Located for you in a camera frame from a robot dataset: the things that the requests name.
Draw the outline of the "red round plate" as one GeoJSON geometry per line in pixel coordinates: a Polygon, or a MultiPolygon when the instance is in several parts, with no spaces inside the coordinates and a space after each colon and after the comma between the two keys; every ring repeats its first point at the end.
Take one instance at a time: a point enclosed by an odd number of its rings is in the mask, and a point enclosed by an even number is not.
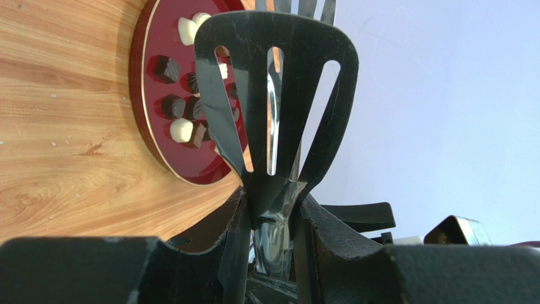
{"type": "Polygon", "coordinates": [[[194,185],[214,184],[231,169],[207,139],[199,147],[172,140],[169,127],[174,120],[164,117],[161,102],[174,94],[186,101],[183,117],[193,116],[195,97],[194,47],[179,38],[178,20],[192,19],[198,12],[216,15],[243,10],[241,1],[148,1],[134,29],[129,58],[129,90],[139,131],[154,157],[176,177],[194,185]],[[158,55],[168,56],[181,65],[179,80],[165,84],[153,74],[158,55]]]}

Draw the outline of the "metal tongs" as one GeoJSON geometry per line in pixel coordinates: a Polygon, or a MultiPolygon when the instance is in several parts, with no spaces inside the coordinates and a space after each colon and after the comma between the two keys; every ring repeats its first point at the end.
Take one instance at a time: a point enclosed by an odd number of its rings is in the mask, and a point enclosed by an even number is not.
{"type": "Polygon", "coordinates": [[[204,112],[240,179],[257,270],[288,279],[292,213],[330,168],[354,101],[359,58],[336,26],[335,1],[276,1],[274,11],[220,13],[195,36],[204,112]]]}

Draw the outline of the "white chocolate piece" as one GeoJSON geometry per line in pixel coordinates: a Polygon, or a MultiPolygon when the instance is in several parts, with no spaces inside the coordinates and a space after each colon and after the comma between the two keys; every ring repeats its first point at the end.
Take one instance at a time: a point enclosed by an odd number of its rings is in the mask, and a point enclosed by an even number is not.
{"type": "Polygon", "coordinates": [[[193,122],[185,118],[174,120],[169,127],[170,136],[177,143],[187,143],[193,132],[193,122]]]}

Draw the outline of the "dark chocolate piece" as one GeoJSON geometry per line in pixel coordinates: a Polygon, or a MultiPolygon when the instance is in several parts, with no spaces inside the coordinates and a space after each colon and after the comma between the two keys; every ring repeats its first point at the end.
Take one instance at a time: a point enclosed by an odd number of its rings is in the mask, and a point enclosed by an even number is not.
{"type": "Polygon", "coordinates": [[[153,70],[154,76],[165,84],[173,84],[179,80],[181,65],[174,59],[158,55],[153,70]]]}

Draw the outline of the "dark round chocolate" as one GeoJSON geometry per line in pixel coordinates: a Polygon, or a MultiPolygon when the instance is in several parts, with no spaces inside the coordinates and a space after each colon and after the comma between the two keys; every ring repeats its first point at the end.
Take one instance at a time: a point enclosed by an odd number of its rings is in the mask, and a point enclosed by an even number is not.
{"type": "Polygon", "coordinates": [[[182,118],[186,107],[186,101],[174,94],[163,98],[161,110],[165,118],[169,120],[182,118]]]}

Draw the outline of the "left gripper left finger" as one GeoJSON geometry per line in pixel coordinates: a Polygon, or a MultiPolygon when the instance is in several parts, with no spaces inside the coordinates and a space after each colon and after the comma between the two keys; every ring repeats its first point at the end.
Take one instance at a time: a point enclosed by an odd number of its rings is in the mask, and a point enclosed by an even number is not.
{"type": "Polygon", "coordinates": [[[2,303],[243,303],[250,219],[242,188],[188,230],[20,237],[1,246],[2,303]]]}

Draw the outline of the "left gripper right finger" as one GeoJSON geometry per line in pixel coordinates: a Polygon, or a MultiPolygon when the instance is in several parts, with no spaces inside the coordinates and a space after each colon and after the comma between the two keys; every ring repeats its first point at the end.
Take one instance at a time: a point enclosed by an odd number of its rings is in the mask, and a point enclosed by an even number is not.
{"type": "Polygon", "coordinates": [[[538,303],[539,251],[390,245],[362,236],[312,196],[295,207],[300,303],[538,303]]]}

